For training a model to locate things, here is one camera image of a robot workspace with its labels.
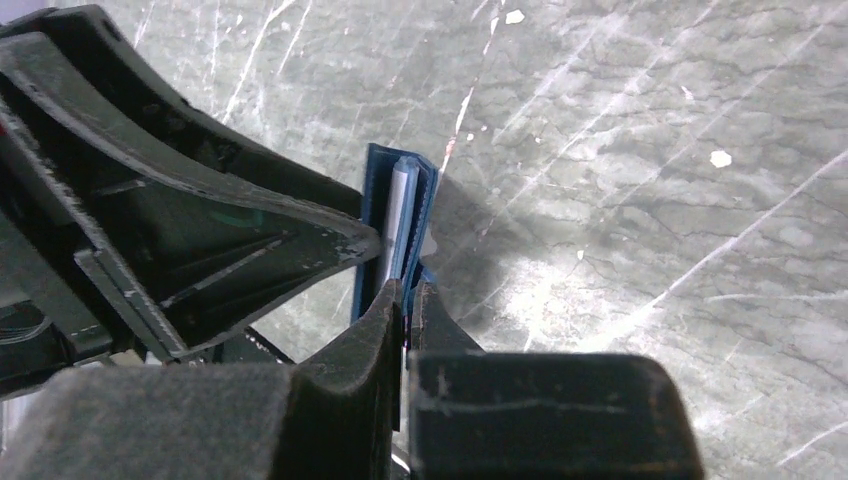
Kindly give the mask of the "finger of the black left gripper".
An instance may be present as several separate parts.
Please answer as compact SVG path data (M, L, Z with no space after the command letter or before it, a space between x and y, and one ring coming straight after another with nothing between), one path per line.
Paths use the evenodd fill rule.
M181 154L260 187L358 217L361 194L193 107L130 45L98 5L44 8L4 24L4 38L41 32L125 116Z
M378 252L338 210L171 148L41 32L1 42L1 271L80 361L219 344Z

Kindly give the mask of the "navy blue card holder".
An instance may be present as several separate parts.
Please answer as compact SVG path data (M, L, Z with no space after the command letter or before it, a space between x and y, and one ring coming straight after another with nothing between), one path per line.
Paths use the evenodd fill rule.
M435 276L422 258L435 252L430 214L439 183L438 169L411 151L368 145L361 221L380 235L377 258L356 269L351 321L356 322L389 280L401 282L403 313L412 313L413 292Z

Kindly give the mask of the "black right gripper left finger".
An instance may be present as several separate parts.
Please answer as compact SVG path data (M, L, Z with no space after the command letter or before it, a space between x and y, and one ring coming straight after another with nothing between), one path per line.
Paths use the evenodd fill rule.
M5 479L386 479L400 284L307 360L73 368L1 457Z

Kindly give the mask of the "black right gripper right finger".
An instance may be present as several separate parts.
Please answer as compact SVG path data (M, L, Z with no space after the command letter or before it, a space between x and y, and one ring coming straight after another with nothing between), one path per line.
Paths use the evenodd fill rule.
M420 283L408 320L416 479L701 479L678 388L620 353L483 350Z

